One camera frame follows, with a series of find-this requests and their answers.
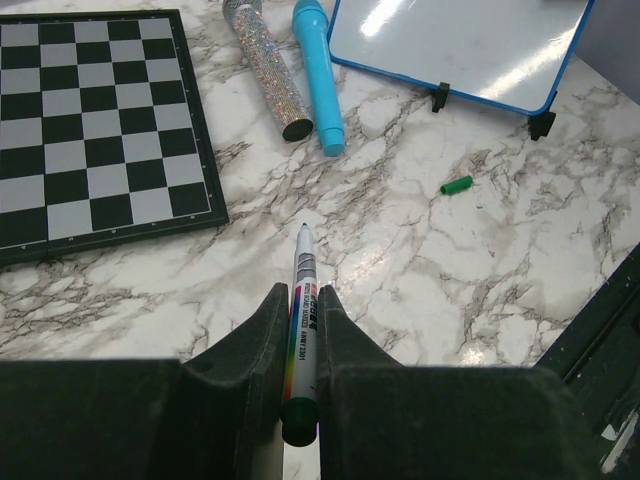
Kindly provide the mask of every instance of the green end of marker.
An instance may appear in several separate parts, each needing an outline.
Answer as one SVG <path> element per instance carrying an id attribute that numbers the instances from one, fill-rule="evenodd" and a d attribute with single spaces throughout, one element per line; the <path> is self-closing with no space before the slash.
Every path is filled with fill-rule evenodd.
<path id="1" fill-rule="evenodd" d="M 454 180 L 440 187 L 440 192 L 445 195 L 455 195 L 468 189 L 473 185 L 473 178 L 470 175 Z"/>
<path id="2" fill-rule="evenodd" d="M 294 447 L 306 447 L 316 439 L 318 407 L 309 398 L 292 398 L 280 410 L 282 439 Z"/>

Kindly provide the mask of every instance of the rainbow stripe on marker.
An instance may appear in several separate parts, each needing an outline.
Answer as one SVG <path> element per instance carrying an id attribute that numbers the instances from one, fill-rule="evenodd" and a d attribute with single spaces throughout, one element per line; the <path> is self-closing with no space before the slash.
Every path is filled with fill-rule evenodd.
<path id="1" fill-rule="evenodd" d="M 289 339 L 289 355 L 287 355 L 287 377 L 284 384 L 284 401 L 291 398 L 293 388 L 293 370 L 296 360 L 296 344 L 298 343 L 298 315 L 302 304 L 302 286 L 296 288 L 293 296 L 293 310 L 291 312 L 291 338 Z"/>

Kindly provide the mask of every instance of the gray wall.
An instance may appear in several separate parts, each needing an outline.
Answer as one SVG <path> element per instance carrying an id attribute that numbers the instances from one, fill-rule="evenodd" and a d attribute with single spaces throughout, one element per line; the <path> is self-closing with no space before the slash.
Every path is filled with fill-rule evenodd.
<path id="1" fill-rule="evenodd" d="M 640 103 L 640 0 L 596 0 L 576 53 Z"/>

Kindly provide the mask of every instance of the microphone head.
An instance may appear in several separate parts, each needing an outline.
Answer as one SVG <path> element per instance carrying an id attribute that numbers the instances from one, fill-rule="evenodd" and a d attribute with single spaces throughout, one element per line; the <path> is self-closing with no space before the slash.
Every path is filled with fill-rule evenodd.
<path id="1" fill-rule="evenodd" d="M 231 23 L 236 11 L 240 8 L 251 8 L 262 13 L 262 2 L 260 0 L 224 0 L 222 14 L 225 20 Z"/>

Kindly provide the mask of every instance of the marker label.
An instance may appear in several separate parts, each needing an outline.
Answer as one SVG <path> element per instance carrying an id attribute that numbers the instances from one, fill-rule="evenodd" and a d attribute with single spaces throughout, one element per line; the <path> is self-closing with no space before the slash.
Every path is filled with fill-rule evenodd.
<path id="1" fill-rule="evenodd" d="M 291 333 L 287 358 L 284 401 L 304 397 L 316 400 L 316 337 L 318 333 L 318 285 L 315 278 L 300 280 L 291 309 Z"/>

